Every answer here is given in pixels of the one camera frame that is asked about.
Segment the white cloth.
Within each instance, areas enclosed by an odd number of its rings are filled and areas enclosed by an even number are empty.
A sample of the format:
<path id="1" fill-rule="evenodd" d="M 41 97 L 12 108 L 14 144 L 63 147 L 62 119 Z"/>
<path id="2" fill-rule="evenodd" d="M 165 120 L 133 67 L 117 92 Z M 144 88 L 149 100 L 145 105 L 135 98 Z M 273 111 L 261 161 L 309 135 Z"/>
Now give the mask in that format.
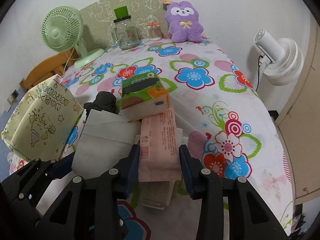
<path id="1" fill-rule="evenodd" d="M 102 175 L 120 159 L 129 156 L 140 129 L 139 121 L 91 110 L 76 147 L 73 172 L 85 179 Z"/>

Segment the pink paper packet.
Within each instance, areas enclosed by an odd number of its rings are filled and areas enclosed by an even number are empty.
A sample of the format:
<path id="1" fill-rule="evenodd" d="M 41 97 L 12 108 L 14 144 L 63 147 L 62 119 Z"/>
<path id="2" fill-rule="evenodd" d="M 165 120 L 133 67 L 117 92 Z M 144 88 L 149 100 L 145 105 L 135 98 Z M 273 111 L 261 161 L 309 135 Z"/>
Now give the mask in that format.
<path id="1" fill-rule="evenodd" d="M 169 107 L 163 113 L 142 119 L 138 181 L 146 183 L 180 179 L 175 112 Z"/>

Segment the black drawstring pouch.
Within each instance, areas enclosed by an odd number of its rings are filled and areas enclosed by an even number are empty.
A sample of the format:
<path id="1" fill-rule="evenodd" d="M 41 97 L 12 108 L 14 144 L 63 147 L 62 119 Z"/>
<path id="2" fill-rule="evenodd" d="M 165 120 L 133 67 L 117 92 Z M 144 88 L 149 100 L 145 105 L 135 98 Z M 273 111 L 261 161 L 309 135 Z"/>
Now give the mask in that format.
<path id="1" fill-rule="evenodd" d="M 116 101 L 117 99 L 112 93 L 100 91 L 93 102 L 87 102 L 84 104 L 84 109 L 86 110 L 86 117 L 89 116 L 90 111 L 92 109 L 100 112 L 106 111 L 116 114 Z"/>

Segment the green tissue pack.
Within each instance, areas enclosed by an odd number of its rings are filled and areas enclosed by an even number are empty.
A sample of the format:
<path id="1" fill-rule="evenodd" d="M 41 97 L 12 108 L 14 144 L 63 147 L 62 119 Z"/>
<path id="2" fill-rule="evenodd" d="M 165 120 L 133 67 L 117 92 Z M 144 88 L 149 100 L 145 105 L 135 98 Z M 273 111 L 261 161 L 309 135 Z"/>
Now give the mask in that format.
<path id="1" fill-rule="evenodd" d="M 165 112 L 169 93 L 154 71 L 136 74 L 122 81 L 119 114 L 129 121 Z"/>

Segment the white garbage bag roll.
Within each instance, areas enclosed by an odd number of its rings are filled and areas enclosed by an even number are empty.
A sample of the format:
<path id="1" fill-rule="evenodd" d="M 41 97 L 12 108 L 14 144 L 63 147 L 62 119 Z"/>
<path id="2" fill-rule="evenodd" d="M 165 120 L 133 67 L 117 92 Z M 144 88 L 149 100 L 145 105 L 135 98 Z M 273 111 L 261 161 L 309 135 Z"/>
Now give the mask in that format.
<path id="1" fill-rule="evenodd" d="M 175 181 L 141 183 L 140 202 L 143 206 L 164 210 L 169 206 Z"/>

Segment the yellow fabric storage box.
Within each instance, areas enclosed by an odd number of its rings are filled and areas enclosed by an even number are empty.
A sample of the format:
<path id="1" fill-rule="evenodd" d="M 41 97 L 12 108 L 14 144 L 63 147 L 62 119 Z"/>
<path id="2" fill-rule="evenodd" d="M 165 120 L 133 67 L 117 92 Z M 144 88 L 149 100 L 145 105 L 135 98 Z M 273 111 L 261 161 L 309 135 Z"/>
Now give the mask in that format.
<path id="1" fill-rule="evenodd" d="M 56 74 L 26 92 L 1 133 L 2 140 L 24 160 L 59 160 L 83 110 Z"/>

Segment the floral tablecloth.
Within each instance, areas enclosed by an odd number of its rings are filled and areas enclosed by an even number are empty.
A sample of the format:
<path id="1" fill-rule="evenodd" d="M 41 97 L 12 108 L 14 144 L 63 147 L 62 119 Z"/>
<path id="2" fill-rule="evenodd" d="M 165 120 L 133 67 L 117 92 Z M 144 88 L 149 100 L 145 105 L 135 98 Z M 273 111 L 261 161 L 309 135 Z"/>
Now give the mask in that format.
<path id="1" fill-rule="evenodd" d="M 222 178 L 245 177 L 289 236 L 293 196 L 275 125 L 240 68 L 217 45 L 163 40 L 128 53 L 110 49 L 81 69 L 69 68 L 61 78 L 83 109 L 100 91 L 106 91 L 116 97 L 116 114 L 120 115 L 122 81 L 150 71 L 158 75 L 169 93 L 178 152 L 181 145 L 186 145 L 203 168 Z M 84 109 L 59 160 L 74 158 L 87 118 Z M 37 205 L 43 216 L 76 176 L 71 170 L 50 183 Z M 140 184 L 137 175 L 129 197 L 118 200 L 118 212 L 128 228 L 124 239 L 197 239 L 201 200 L 191 199 L 182 172 L 164 210 L 141 204 Z M 229 239 L 227 197 L 223 210 L 224 238 Z"/>

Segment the beige wardrobe door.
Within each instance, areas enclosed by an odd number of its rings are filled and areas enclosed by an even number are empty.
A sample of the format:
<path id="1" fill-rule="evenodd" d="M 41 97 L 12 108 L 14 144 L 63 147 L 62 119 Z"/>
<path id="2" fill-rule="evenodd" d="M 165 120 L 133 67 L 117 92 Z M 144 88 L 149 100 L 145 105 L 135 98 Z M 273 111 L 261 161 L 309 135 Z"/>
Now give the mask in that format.
<path id="1" fill-rule="evenodd" d="M 285 145 L 294 203 L 319 197 L 319 25 L 314 18 L 302 72 L 276 125 Z"/>

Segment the white standing fan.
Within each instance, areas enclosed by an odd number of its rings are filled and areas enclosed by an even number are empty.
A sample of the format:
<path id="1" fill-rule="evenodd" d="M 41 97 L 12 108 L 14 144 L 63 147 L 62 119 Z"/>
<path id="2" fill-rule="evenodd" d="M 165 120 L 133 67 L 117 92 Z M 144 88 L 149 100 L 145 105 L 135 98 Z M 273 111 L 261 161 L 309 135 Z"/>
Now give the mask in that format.
<path id="1" fill-rule="evenodd" d="M 303 69 L 304 56 L 291 38 L 276 40 L 265 29 L 260 29 L 254 43 L 262 52 L 258 60 L 258 78 L 263 76 L 274 86 L 284 86 L 297 79 Z"/>

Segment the green desk fan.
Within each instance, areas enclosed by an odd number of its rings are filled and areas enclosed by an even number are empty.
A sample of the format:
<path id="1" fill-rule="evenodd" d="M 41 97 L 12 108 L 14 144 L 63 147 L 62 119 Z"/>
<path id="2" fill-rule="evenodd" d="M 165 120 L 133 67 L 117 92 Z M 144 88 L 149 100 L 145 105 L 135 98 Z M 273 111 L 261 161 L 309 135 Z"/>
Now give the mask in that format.
<path id="1" fill-rule="evenodd" d="M 80 56 L 74 63 L 82 68 L 101 57 L 101 48 L 88 51 L 83 39 L 84 23 L 80 12 L 74 7 L 61 6 L 52 9 L 43 20 L 41 35 L 48 48 L 56 52 L 74 48 Z"/>

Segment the cotton swab container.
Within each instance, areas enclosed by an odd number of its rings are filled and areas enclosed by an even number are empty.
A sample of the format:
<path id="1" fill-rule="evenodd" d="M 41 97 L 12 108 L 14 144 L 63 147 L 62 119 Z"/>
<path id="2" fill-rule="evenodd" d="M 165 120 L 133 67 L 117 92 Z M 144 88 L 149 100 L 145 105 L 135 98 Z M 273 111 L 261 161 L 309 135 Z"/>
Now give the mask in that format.
<path id="1" fill-rule="evenodd" d="M 146 25 L 146 28 L 150 41 L 159 41 L 162 39 L 161 25 L 159 23 L 149 23 Z"/>

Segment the purple plush bunny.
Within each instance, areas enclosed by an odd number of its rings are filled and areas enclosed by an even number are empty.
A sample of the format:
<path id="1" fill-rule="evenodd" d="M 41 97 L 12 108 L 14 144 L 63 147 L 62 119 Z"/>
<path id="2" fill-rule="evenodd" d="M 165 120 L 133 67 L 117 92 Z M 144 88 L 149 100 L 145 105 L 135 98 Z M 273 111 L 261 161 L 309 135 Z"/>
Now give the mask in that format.
<path id="1" fill-rule="evenodd" d="M 203 26 L 199 23 L 199 13 L 190 2 L 167 5 L 165 20 L 169 24 L 168 33 L 172 42 L 202 41 Z"/>

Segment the green cup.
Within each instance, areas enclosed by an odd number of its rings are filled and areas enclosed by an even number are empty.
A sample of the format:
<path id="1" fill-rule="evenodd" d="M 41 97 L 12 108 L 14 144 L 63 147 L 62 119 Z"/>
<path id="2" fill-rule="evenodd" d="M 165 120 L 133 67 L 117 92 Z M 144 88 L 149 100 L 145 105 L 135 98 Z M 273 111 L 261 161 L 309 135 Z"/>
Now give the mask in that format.
<path id="1" fill-rule="evenodd" d="M 127 6 L 122 6 L 117 9 L 114 9 L 116 20 L 129 16 Z"/>

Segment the green patterned board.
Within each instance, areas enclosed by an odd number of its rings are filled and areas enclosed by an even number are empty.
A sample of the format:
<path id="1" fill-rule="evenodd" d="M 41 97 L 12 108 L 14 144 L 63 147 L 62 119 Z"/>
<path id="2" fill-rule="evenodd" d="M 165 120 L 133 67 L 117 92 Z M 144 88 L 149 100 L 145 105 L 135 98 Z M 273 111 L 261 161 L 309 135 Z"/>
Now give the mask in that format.
<path id="1" fill-rule="evenodd" d="M 114 44 L 115 20 L 130 18 L 140 39 L 148 36 L 147 25 L 158 23 L 163 35 L 168 34 L 164 18 L 164 0 L 99 0 L 80 10 L 87 50 L 106 49 Z"/>

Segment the wall power outlet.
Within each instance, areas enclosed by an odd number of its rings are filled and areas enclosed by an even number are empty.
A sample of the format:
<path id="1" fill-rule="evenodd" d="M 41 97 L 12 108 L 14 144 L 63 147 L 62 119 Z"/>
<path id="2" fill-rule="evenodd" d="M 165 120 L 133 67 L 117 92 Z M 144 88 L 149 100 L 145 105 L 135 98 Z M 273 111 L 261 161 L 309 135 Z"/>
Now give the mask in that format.
<path id="1" fill-rule="evenodd" d="M 17 90 L 14 90 L 11 95 L 7 98 L 7 101 L 9 103 L 9 105 L 12 105 L 13 102 L 17 99 L 17 97 L 19 96 L 19 93 Z"/>

